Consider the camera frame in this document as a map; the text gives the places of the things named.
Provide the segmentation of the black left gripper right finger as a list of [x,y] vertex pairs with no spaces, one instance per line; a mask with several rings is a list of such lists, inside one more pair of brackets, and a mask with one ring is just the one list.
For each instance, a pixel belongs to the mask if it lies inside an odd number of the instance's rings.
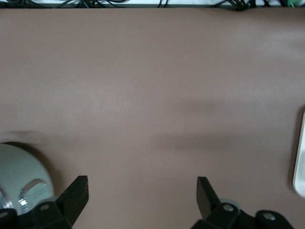
[[235,203],[221,201],[207,177],[198,177],[196,201],[202,218],[190,229],[294,229],[280,213],[260,210],[251,216]]

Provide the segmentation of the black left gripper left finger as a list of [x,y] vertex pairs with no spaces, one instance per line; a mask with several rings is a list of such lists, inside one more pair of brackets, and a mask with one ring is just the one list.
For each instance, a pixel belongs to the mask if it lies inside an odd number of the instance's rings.
[[46,199],[18,216],[17,229],[72,229],[88,200],[88,177],[78,176],[55,200]]

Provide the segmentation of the cream bear print tray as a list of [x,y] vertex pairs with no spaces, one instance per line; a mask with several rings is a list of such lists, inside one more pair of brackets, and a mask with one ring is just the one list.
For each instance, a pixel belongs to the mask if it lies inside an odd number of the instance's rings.
[[303,112],[297,154],[295,159],[293,187],[299,196],[305,198],[305,111]]

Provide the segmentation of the grey-green electric pot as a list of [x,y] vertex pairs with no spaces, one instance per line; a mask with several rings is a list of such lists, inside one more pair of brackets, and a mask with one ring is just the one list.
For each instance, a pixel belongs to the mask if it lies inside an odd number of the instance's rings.
[[33,154],[0,143],[0,209],[11,208],[23,215],[54,196],[51,177]]

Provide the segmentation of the brown table mat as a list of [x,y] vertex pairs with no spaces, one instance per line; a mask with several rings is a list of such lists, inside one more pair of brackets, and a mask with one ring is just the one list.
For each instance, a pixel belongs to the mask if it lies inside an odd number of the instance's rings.
[[198,176],[305,229],[304,110],[305,8],[0,10],[0,142],[88,176],[73,229],[190,229]]

